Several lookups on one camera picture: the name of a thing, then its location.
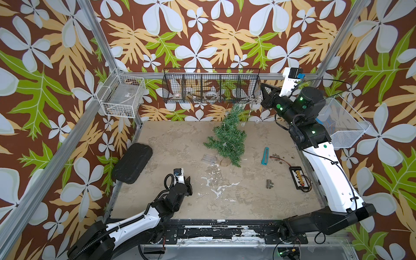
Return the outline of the small green christmas tree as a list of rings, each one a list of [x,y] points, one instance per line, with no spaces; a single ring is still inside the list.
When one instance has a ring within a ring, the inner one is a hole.
[[[213,128],[214,136],[209,136],[204,146],[213,149],[223,158],[228,158],[235,167],[241,167],[245,153],[247,134],[239,130],[239,115],[243,112],[241,105],[234,105],[219,126]]]

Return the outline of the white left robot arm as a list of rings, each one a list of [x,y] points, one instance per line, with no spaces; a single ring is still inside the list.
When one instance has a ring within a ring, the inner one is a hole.
[[[145,144],[134,143],[113,169],[116,180],[134,183],[153,156],[153,149]],[[69,249],[70,260],[109,260],[116,247],[132,237],[158,227],[179,211],[185,197],[193,194],[191,178],[185,175],[184,164],[192,161],[192,155],[181,153],[172,159],[176,168],[164,179],[164,189],[132,217],[112,224],[99,221],[93,224]]]

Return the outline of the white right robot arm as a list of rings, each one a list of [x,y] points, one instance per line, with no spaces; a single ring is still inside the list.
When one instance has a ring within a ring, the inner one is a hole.
[[[332,235],[375,215],[375,206],[355,190],[338,161],[329,133],[316,120],[326,105],[323,92],[304,87],[292,101],[290,92],[282,88],[263,83],[261,91],[262,107],[273,108],[288,123],[290,137],[315,171],[328,203],[323,209],[285,219],[278,230],[280,239],[293,241],[308,232]]]

